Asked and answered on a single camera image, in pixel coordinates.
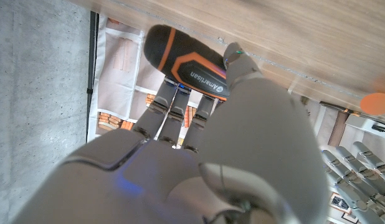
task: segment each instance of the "robotic hand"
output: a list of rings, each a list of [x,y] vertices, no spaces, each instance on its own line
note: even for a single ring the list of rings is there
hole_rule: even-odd
[[[154,102],[131,131],[69,155],[14,223],[324,223],[326,176],[300,103],[236,43],[221,57],[154,26],[144,51],[166,75]],[[174,149],[191,88],[204,96]],[[227,101],[211,116],[214,98]]]
[[[361,223],[385,223],[385,163],[363,143],[355,142],[353,146],[374,168],[379,170],[383,178],[374,170],[367,169],[341,146],[336,147],[336,150],[354,172],[350,171],[330,151],[323,150],[324,158],[338,174],[326,164],[324,165],[325,172],[330,175],[336,190],[346,200]]]

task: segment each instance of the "gray robotic arm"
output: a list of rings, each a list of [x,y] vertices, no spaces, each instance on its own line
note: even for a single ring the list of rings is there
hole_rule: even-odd
[[[186,34],[167,30],[167,44],[148,38],[146,46],[217,61],[195,40],[201,52],[179,51]],[[173,75],[131,131],[111,131],[72,153],[14,223],[322,224],[328,189],[303,106],[264,78],[238,44],[221,57],[226,82],[219,63],[184,66],[183,56],[158,59]],[[191,88],[205,95],[182,148],[174,149]],[[211,115],[214,98],[227,101]]]

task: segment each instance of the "robot finger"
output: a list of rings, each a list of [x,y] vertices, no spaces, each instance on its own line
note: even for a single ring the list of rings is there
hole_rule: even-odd
[[[158,136],[159,141],[170,144],[170,146],[176,146],[184,114],[186,113],[190,92],[190,88],[183,85],[178,86],[178,90],[168,113],[168,117],[166,118]]]
[[[213,104],[213,98],[206,95],[202,96],[198,104],[197,112],[192,118],[186,137],[184,138],[183,144],[181,146],[182,149],[198,152],[198,148],[202,139],[202,132],[204,130],[207,119],[211,115]]]
[[[363,143],[356,141],[353,147],[363,156],[368,163],[381,173],[381,177],[385,180],[385,163],[378,158],[371,150],[369,150]]]
[[[177,83],[165,77],[154,101],[141,115],[132,131],[142,134],[146,139],[154,138],[169,111],[177,86]]]

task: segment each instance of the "white fabric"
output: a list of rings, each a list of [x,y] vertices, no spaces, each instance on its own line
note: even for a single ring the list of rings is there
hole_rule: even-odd
[[[105,132],[97,128],[99,112],[129,118],[142,40],[142,31],[100,16],[87,141]]]

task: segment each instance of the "wooden table underside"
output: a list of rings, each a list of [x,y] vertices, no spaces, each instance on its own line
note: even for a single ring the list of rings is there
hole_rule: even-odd
[[[173,26],[220,54],[236,41],[267,78],[313,100],[360,111],[385,93],[385,1],[72,1],[144,31]]]

